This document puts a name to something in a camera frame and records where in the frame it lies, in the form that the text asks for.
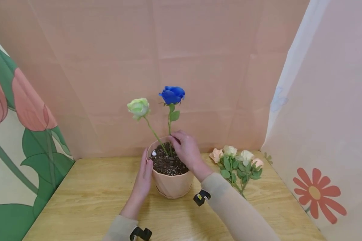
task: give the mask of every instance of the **white curtain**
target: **white curtain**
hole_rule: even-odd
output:
[[[262,151],[327,240],[362,240],[362,0],[311,0]]]

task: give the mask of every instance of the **rose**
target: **rose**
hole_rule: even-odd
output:
[[[248,163],[255,158],[252,152],[244,150],[240,153],[240,155],[235,157],[238,162],[242,162],[243,165],[246,167]]]
[[[237,149],[232,146],[224,146],[224,155],[234,157],[237,153]]]
[[[165,104],[178,104],[185,98],[185,91],[178,86],[165,86],[162,93],[159,93]]]
[[[133,113],[133,119],[140,120],[149,114],[149,102],[146,98],[133,99],[132,102],[127,104],[129,112]]]
[[[209,157],[215,162],[215,163],[219,163],[220,162],[220,158],[223,155],[223,150],[219,150],[217,148],[213,149],[213,151],[209,154]]]
[[[260,167],[260,169],[262,169],[263,166],[264,166],[264,162],[263,162],[262,160],[260,160],[259,158],[254,159],[254,160],[251,162],[251,164],[252,164],[252,165],[255,164],[255,167],[256,167],[256,168]]]

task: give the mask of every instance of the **person's right hand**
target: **person's right hand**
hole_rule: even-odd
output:
[[[200,182],[213,173],[213,170],[202,160],[194,137],[188,135],[183,130],[179,130],[178,132],[172,132],[169,140],[181,162],[193,172]]]

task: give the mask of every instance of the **fabric backdrop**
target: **fabric backdrop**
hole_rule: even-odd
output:
[[[0,46],[0,241],[21,241],[74,160],[48,107]]]
[[[173,129],[203,151],[259,149],[309,0],[1,0],[0,43],[50,107],[74,157],[140,155],[154,140],[126,104],[146,97],[166,135],[165,85],[186,91]]]
[[[362,240],[362,0],[311,0],[262,147],[328,241]]]

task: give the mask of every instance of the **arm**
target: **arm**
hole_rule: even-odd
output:
[[[204,163],[197,142],[183,131],[170,137],[180,160],[211,194],[209,206],[225,224],[235,241],[279,241],[264,218],[218,173]]]
[[[130,234],[138,226],[138,213],[149,193],[153,171],[153,162],[146,162],[146,152],[147,149],[143,152],[132,193],[102,241],[129,241]]]

